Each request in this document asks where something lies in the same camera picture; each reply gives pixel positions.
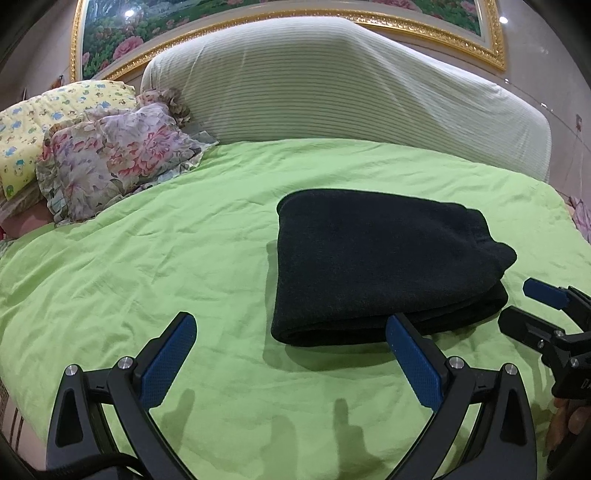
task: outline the green bed sheet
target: green bed sheet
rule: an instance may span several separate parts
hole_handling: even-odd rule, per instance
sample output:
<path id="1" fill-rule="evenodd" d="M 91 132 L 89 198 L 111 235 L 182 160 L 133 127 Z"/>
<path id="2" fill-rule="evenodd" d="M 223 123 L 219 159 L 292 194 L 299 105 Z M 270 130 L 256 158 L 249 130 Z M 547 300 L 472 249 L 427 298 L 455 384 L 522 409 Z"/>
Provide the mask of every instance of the green bed sheet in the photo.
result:
<path id="1" fill-rule="evenodd" d="M 110 367 L 185 310 L 196 317 L 199 337 L 152 415 L 198 478 L 385 478 L 430 416 L 386 345 L 292 348 L 269 335 L 275 206 L 311 187 L 481 210 L 492 236 L 518 254 L 503 279 L 509 302 L 574 331 L 562 313 L 521 293 L 530 276 L 591 291 L 591 247 L 550 186 L 399 145 L 224 145 L 197 170 L 96 219 L 23 237 L 0 260 L 0 377 L 37 433 L 47 435 L 66 365 Z M 552 379 L 539 356 L 500 334 L 494 320 L 434 338 L 446 355 L 475 367 L 519 367 L 541 450 Z M 471 407 L 442 468 L 457 459 L 476 412 Z M 116 436 L 128 448 L 120 429 Z"/>

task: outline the headboard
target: headboard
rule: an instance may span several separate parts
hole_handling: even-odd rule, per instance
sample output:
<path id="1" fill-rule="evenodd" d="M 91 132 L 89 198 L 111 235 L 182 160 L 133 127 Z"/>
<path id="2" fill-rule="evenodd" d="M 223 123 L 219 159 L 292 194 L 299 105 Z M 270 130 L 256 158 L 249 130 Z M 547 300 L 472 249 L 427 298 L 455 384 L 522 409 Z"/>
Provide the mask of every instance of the headboard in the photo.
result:
<path id="1" fill-rule="evenodd" d="M 348 20 L 237 25 L 177 45 L 142 90 L 176 88 L 221 142 L 337 137 L 405 144 L 544 180 L 550 127 L 477 75 Z"/>

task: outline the floral pillowcase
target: floral pillowcase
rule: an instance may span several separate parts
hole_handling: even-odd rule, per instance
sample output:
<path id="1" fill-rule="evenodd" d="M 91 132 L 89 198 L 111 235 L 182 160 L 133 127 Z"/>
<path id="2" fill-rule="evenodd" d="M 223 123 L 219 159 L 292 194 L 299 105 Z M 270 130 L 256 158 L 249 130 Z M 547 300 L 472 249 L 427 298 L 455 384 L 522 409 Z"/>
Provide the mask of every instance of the floral pillowcase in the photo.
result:
<path id="1" fill-rule="evenodd" d="M 134 110 L 91 109 L 46 133 L 36 169 L 56 223 L 94 217 L 181 163 L 198 163 L 210 146 L 181 132 L 158 95 L 138 100 Z M 179 121 L 187 118 L 177 110 Z"/>

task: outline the gold picture frame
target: gold picture frame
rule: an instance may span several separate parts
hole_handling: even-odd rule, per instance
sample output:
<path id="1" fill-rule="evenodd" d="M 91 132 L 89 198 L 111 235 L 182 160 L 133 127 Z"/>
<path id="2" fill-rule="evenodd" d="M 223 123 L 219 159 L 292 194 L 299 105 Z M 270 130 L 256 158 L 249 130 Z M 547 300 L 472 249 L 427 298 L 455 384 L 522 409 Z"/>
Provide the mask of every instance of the gold picture frame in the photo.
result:
<path id="1" fill-rule="evenodd" d="M 113 65 L 95 76 L 98 79 L 118 80 L 144 67 L 159 53 L 180 43 L 201 37 L 225 28 L 271 18 L 285 18 L 298 16 L 312 17 L 340 17 L 351 20 L 359 25 L 383 33 L 387 36 L 403 37 L 410 43 L 419 43 L 434 48 L 442 47 L 446 53 L 457 53 L 463 59 L 474 59 L 475 64 L 491 67 L 504 72 L 506 70 L 505 42 L 496 0 L 472 0 L 478 8 L 480 25 L 483 27 L 481 37 L 470 32 L 463 32 L 455 25 L 445 21 L 425 19 L 427 15 L 395 8 L 397 15 L 384 12 L 384 5 L 380 3 L 368 4 L 372 9 L 351 8 L 359 7 L 361 2 L 351 0 L 323 0 L 310 2 L 302 0 L 287 0 L 285 2 L 269 2 L 256 6 L 235 8 L 222 14 L 193 21 L 183 28 L 176 28 L 162 38 L 156 37 L 124 55 Z M 72 44 L 70 48 L 70 81 L 82 80 L 81 58 L 84 25 L 82 18 L 86 18 L 86 6 L 89 0 L 78 0 L 72 30 Z M 290 8 L 280 8 L 287 4 Z M 342 8 L 311 8 L 314 5 L 339 6 Z"/>

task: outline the wall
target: wall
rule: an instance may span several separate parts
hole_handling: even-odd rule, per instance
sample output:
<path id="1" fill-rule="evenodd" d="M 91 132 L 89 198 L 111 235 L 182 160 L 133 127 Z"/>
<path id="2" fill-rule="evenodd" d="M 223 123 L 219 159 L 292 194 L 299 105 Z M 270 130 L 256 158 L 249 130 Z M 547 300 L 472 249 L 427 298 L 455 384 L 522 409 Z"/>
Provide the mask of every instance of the wall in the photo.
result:
<path id="1" fill-rule="evenodd" d="M 67 81 L 76 0 L 59 0 L 17 45 L 0 72 L 0 109 L 49 89 L 60 75 Z"/>
<path id="2" fill-rule="evenodd" d="M 540 110 L 553 136 L 550 183 L 591 205 L 591 135 L 586 134 L 591 124 L 591 89 L 564 45 L 537 13 L 522 0 L 497 1 L 501 15 L 509 20 L 503 25 L 508 56 L 504 74 L 486 72 L 424 46 L 413 48 L 497 82 Z M 0 73 L 0 92 L 11 92 L 0 95 L 0 108 L 5 107 L 2 102 L 17 98 L 25 85 L 32 96 L 47 90 L 58 75 L 67 78 L 75 9 L 76 0 L 60 0 L 27 33 Z M 32 59 L 27 61 L 31 52 Z M 123 80 L 139 88 L 137 74 Z M 576 130 L 577 114 L 583 119 L 581 133 Z"/>

